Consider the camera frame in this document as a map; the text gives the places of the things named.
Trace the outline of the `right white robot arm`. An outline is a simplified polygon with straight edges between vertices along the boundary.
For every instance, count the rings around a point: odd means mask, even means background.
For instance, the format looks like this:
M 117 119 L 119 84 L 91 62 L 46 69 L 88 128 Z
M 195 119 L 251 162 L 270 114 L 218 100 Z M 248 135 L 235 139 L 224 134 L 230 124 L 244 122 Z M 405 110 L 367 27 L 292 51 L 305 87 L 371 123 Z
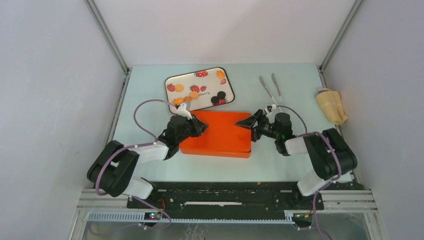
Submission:
M 285 157 L 308 155 L 312 170 L 296 183 L 290 196 L 295 208 L 304 209 L 310 204 L 312 195 L 354 170 L 357 158 L 335 128 L 294 135 L 291 116 L 286 112 L 275 112 L 282 108 L 283 105 L 275 101 L 236 122 L 236 126 L 250 130 L 252 142 L 263 136 L 273 139 L 277 152 Z

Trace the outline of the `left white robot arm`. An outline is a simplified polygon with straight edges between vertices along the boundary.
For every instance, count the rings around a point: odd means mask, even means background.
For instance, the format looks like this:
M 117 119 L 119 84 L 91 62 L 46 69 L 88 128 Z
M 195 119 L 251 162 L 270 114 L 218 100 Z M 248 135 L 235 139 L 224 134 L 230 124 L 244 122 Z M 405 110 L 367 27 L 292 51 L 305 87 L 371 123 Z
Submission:
M 135 173 L 136 167 L 172 158 L 182 142 L 202 136 L 207 128 L 208 125 L 194 114 L 189 118 L 174 115 L 154 142 L 124 145 L 112 140 L 90 166 L 86 177 L 101 196 L 137 197 L 145 208 L 153 208 L 158 202 L 158 194 L 152 183 Z

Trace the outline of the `strawberry print serving tray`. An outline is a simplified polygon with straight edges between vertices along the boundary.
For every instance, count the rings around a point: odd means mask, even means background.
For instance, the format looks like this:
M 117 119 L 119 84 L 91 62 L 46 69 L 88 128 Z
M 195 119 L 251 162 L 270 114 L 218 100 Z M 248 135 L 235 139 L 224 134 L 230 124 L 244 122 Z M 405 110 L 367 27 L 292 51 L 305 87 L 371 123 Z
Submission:
M 219 78 L 216 75 L 217 71 L 223 71 L 225 78 Z M 175 85 L 182 84 L 184 90 L 177 92 Z M 190 92 L 199 92 L 197 99 L 192 99 L 191 102 L 187 102 L 191 111 L 203 110 L 219 105 L 225 105 L 233 102 L 236 98 L 233 87 L 230 83 L 230 79 L 225 69 L 222 67 L 214 67 L 195 72 L 175 75 L 167 78 L 164 81 L 166 98 L 172 103 L 174 99 L 184 98 L 189 96 Z M 223 91 L 226 93 L 225 99 L 220 99 L 219 104 L 213 105 L 211 98 L 217 96 L 217 93 Z M 169 107 L 169 111 L 173 114 L 176 113 L 176 104 L 172 103 L 173 106 Z

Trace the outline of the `orange box lid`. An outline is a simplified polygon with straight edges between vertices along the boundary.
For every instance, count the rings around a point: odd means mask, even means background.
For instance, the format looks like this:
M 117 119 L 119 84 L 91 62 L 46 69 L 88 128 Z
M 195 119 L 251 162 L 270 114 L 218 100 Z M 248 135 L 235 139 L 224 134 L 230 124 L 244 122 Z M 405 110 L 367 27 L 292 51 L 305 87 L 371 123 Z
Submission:
M 236 123 L 251 116 L 249 112 L 193 111 L 207 124 L 202 136 L 189 137 L 179 148 L 183 154 L 214 157 L 244 158 L 251 156 L 251 131 Z

